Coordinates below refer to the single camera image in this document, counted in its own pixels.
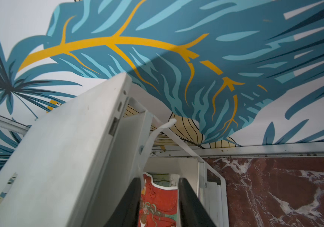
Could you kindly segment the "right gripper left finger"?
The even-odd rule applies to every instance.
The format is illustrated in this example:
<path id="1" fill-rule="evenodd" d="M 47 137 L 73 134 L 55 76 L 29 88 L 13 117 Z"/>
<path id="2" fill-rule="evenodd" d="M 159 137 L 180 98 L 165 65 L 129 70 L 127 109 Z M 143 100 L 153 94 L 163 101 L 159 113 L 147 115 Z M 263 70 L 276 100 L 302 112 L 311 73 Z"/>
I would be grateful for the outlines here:
<path id="1" fill-rule="evenodd" d="M 141 198 L 141 179 L 134 178 L 105 227 L 137 227 Z"/>

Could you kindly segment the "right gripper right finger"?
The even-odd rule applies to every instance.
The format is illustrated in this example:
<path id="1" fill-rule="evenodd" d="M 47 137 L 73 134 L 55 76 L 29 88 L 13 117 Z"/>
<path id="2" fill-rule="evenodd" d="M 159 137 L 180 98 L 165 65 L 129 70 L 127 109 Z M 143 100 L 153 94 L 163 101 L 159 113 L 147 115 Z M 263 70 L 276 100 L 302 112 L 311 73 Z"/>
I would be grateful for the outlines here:
<path id="1" fill-rule="evenodd" d="M 202 203 L 185 178 L 178 182 L 179 208 L 182 227 L 215 227 Z"/>

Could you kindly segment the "silver laptop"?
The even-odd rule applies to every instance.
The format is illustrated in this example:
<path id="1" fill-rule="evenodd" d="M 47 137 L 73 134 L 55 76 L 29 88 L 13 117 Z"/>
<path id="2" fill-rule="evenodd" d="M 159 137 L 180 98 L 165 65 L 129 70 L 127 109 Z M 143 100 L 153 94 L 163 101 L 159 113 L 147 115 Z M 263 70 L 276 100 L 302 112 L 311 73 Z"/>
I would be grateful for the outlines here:
<path id="1" fill-rule="evenodd" d="M 36 121 L 0 171 L 0 227 L 79 227 L 114 143 L 120 73 Z"/>

